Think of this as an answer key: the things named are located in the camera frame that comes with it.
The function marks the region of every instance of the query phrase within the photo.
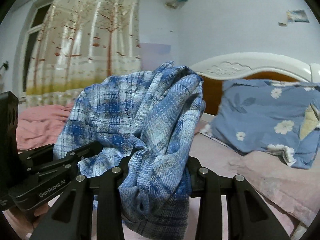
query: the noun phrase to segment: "white headboard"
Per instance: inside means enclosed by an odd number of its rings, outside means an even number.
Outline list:
[[[212,57],[190,67],[202,76],[216,80],[243,78],[258,72],[277,72],[300,81],[320,82],[320,64],[259,52],[241,52]]]

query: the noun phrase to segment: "brown headboard panel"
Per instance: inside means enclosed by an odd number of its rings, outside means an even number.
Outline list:
[[[222,80],[210,79],[201,76],[204,79],[203,84],[203,100],[206,103],[205,113],[216,115],[222,96]],[[277,81],[297,81],[297,79],[279,74],[276,72],[259,72],[253,75],[244,77],[244,79],[272,79]]]

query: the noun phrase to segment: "blue floral pillowcase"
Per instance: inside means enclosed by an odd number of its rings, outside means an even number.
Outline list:
[[[200,133],[241,155],[260,150],[290,167],[311,168],[320,137],[318,84],[239,79],[222,90],[217,116]]]

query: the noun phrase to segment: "beige curtain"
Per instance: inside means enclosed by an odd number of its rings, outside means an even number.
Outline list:
[[[140,70],[139,0],[54,0],[32,52],[27,106],[65,105],[110,75]]]

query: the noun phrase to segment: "metal screw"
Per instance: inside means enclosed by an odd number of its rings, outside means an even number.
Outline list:
[[[78,175],[78,176],[76,177],[76,181],[78,181],[78,182],[84,181],[84,179],[85,179],[85,176],[84,176],[84,175]]]
[[[244,181],[244,176],[242,176],[242,175],[236,175],[236,180],[237,180],[237,181]]]
[[[209,170],[207,168],[202,167],[202,168],[199,169],[199,172],[201,174],[207,174],[209,172]]]
[[[120,167],[113,167],[111,170],[113,173],[119,173],[121,171]]]

